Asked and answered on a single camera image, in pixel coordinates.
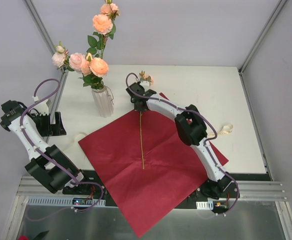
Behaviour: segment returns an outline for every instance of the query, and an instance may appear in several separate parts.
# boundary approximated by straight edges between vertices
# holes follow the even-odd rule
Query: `glass panel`
[[[45,217],[62,207],[28,206],[28,216]],[[19,236],[33,239],[48,231],[46,240],[136,240],[129,224],[116,207],[96,207],[85,213],[66,209],[43,221],[25,217]],[[209,210],[174,209],[141,240],[284,240],[273,202],[238,202],[226,216]]]

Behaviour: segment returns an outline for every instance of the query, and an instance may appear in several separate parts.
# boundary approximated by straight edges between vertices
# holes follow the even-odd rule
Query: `cable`
[[[231,175],[229,175],[226,171],[224,171],[221,167],[218,166],[218,164],[217,164],[215,158],[212,156],[212,153],[210,152],[209,148],[207,147],[207,144],[206,144],[207,141],[209,141],[209,140],[213,140],[213,139],[216,139],[216,138],[217,138],[218,134],[217,134],[216,129],[212,126],[212,124],[211,124],[211,123],[210,123],[210,122],[209,122],[209,121],[208,121],[203,115],[201,115],[201,114],[200,114],[199,112],[197,112],[197,111],[190,110],[190,109],[185,109],[185,108],[182,108],[182,107],[178,107],[178,106],[176,106],[175,104],[173,104],[173,103],[171,103],[171,102],[169,102],[169,101],[167,101],[167,100],[165,100],[165,99],[162,99],[162,98],[151,97],[151,96],[142,96],[142,95],[140,95],[140,94],[134,92],[134,91],[129,87],[129,85],[128,85],[128,78],[129,78],[130,75],[134,75],[136,78],[138,78],[138,76],[137,76],[135,73],[133,73],[133,72],[129,73],[129,74],[126,76],[126,86],[127,86],[127,88],[129,89],[129,91],[132,92],[135,96],[137,96],[137,97],[139,97],[139,98],[142,98],[142,99],[148,99],[148,100],[150,99],[150,100],[161,101],[161,102],[164,102],[164,103],[166,103],[166,104],[172,106],[173,108],[175,108],[175,109],[177,109],[177,110],[181,110],[181,111],[184,111],[184,112],[189,112],[189,113],[196,114],[197,116],[199,116],[200,118],[202,118],[202,119],[205,121],[205,123],[206,123],[206,124],[212,129],[212,131],[214,132],[214,136],[213,136],[213,137],[210,137],[210,138],[207,138],[207,139],[204,141],[203,144],[204,144],[205,148],[207,149],[207,151],[208,151],[210,157],[212,158],[214,164],[217,166],[217,168],[218,168],[223,174],[225,174],[228,178],[230,178],[230,179],[235,183],[236,188],[237,188],[237,196],[236,196],[236,199],[235,199],[234,203],[232,204],[232,206],[227,210],[227,212],[229,212],[229,211],[230,211],[230,210],[236,205],[236,203],[237,203],[237,201],[238,201],[238,199],[239,199],[239,187],[238,187],[238,183],[237,183],[237,181],[236,181]]]
[[[96,182],[79,182],[76,177],[71,173],[69,172],[67,169],[65,169],[62,165],[60,165],[59,163],[57,163],[54,159],[50,158],[49,156],[47,156],[44,152],[42,152],[38,147],[36,147],[36,145],[32,142],[32,140],[30,139],[30,137],[28,136],[24,126],[23,126],[23,121],[24,121],[24,118],[25,118],[25,115],[28,113],[28,111],[30,111],[31,109],[33,109],[36,105],[42,103],[43,101],[47,100],[48,98],[50,98],[51,96],[53,96],[60,88],[60,82],[57,80],[57,79],[54,79],[54,78],[50,78],[50,79],[47,79],[47,80],[44,80],[43,82],[41,82],[36,90],[35,90],[35,93],[34,93],[34,96],[37,95],[37,91],[38,89],[42,86],[42,84],[46,83],[46,82],[49,82],[49,81],[55,81],[58,83],[58,86],[56,87],[56,89],[51,93],[49,94],[48,96],[44,97],[43,99],[35,102],[34,104],[32,104],[30,107],[26,108],[26,110],[24,110],[24,112],[22,113],[21,115],[21,118],[20,118],[20,126],[21,126],[21,131],[22,133],[24,134],[25,138],[27,139],[27,141],[31,144],[31,146],[33,146],[35,148],[35,150],[41,155],[43,156],[45,159],[47,159],[49,162],[53,163],[54,165],[56,165],[58,168],[60,168],[62,171],[64,171],[69,177],[71,177],[71,179],[74,181],[72,182],[72,184],[75,184],[76,186],[78,185],[82,185],[82,184],[89,184],[89,185],[97,185],[100,190],[101,190],[101,195],[100,195],[100,198],[94,203],[92,204],[91,206],[89,206],[88,208],[86,209],[77,209],[79,212],[85,212],[87,210],[89,210],[90,208],[92,208],[93,206],[95,206],[103,197],[103,194],[104,194],[104,191],[103,191],[103,188],[101,187],[100,184],[96,183]],[[60,211],[64,210],[66,208],[62,208],[60,209],[59,211],[49,215],[49,216],[46,216],[44,218],[42,218],[42,220],[46,219],[46,218],[49,218],[51,217],[52,215],[56,214],[56,213],[59,213]]]
[[[27,106],[26,106],[26,105],[24,105],[24,103],[23,103],[23,102],[20,102],[20,101],[18,101],[17,103],[18,103],[19,105],[23,106],[23,107],[24,107],[24,109],[26,109],[26,108],[27,108]]]
[[[36,110],[35,108],[31,109],[29,112],[31,113],[32,110],[36,111],[37,114],[40,115],[40,112],[38,110]]]

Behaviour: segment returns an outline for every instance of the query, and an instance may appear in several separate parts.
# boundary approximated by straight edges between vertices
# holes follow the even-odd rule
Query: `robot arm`
[[[164,98],[162,96],[160,96],[159,94],[154,94],[154,95],[152,95],[152,97],[154,97],[156,99],[163,99],[164,100]],[[225,174],[223,174],[219,170],[218,167],[222,168],[224,171],[226,171],[226,170],[220,164],[218,158],[216,157],[214,151],[212,150],[212,148],[210,146],[209,141],[206,142],[207,146],[206,147],[204,146],[204,141],[206,140],[206,137],[207,137],[207,133],[206,133],[207,128],[206,128],[206,125],[203,121],[200,121],[199,124],[197,125],[200,127],[198,127],[199,131],[195,135],[195,138],[200,137],[200,136],[202,136],[203,138],[202,138],[202,140],[200,140],[198,142],[198,144],[196,144],[191,139],[189,139],[187,137],[187,134],[184,131],[184,129],[187,126],[189,126],[189,128],[191,126],[191,123],[188,123],[188,121],[185,117],[185,115],[188,115],[187,113],[185,114],[184,112],[177,110],[176,108],[172,107],[171,105],[163,103],[160,100],[149,99],[147,101],[147,106],[148,106],[149,110],[163,114],[167,118],[175,121],[176,126],[177,126],[178,135],[179,135],[180,139],[185,144],[191,146],[191,148],[198,155],[199,159],[201,160],[202,164],[204,165],[204,167],[206,169],[207,176],[210,180],[212,180],[214,182],[218,182],[219,180],[221,180],[225,176]],[[214,159],[217,161],[217,165],[215,165],[214,161],[212,160],[211,156],[207,152],[206,148],[210,149],[211,154],[213,154]]]
[[[49,114],[41,114],[41,112],[38,111],[38,114],[28,113],[25,115],[23,120],[24,130],[34,143],[34,147],[26,139],[20,126],[20,118],[22,113],[26,110],[26,106],[21,102],[10,100],[2,105],[2,110],[5,114],[1,117],[1,126],[9,132],[14,132],[21,140],[28,152],[30,160],[30,163],[25,166],[26,170],[46,189],[54,194],[64,187],[73,187],[74,185],[71,183],[71,177],[56,165],[50,170],[46,170],[46,165],[49,161],[37,151],[38,149],[53,159],[54,163],[60,164],[67,169],[79,182],[84,179],[82,171],[77,169],[67,156],[55,145],[50,146],[42,139],[43,136],[59,136],[66,134],[59,112],[55,114],[55,124],[50,124]]]
[[[203,195],[213,199],[219,199],[221,194],[230,185],[229,173],[220,164],[217,156],[207,140],[207,127],[204,120],[199,116],[198,109],[190,105],[180,110],[176,104],[163,98],[155,91],[147,91],[140,82],[131,84],[126,91],[134,104],[134,110],[155,111],[175,121],[177,132],[181,141],[191,146],[202,162],[208,176],[208,180],[200,187]]]

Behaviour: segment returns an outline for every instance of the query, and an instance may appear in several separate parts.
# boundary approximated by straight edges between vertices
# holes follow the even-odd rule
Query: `flower bud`
[[[60,53],[60,54],[62,54],[62,53],[65,51],[65,49],[64,49],[62,46],[57,46],[57,47],[56,47],[56,50],[57,50],[57,52]]]
[[[86,54],[86,60],[88,62],[91,62],[91,60],[92,60],[92,54],[90,52]]]

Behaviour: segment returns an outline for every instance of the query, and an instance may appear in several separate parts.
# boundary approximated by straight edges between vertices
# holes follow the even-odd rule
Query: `pink rose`
[[[81,66],[81,72],[84,76],[87,76],[91,73],[90,70],[90,62],[88,62],[87,60],[84,60]]]
[[[62,65],[64,64],[66,59],[66,55],[65,53],[58,53],[56,52],[53,56],[52,56],[52,63],[54,65],[56,65],[57,67],[62,67]]]
[[[150,85],[153,85],[153,84],[154,84],[154,79],[152,78],[151,75],[147,75],[147,74],[145,74],[145,75],[143,76],[144,79],[147,79],[148,77],[150,77]]]
[[[90,62],[90,69],[94,75],[101,78],[107,74],[109,67],[103,59],[95,57]]]
[[[69,65],[73,70],[81,72],[83,60],[85,60],[85,56],[83,56],[81,53],[76,52],[70,55]]]
[[[112,3],[112,4],[103,4],[101,9],[100,9],[100,13],[101,14],[105,14],[105,15],[109,15],[110,14],[110,8],[111,8],[111,12],[112,13],[116,12],[116,14],[118,16],[120,15],[119,8],[114,3]]]
[[[103,14],[95,15],[92,22],[94,24],[96,31],[103,35],[109,33],[113,27],[111,19],[109,19],[108,16]]]

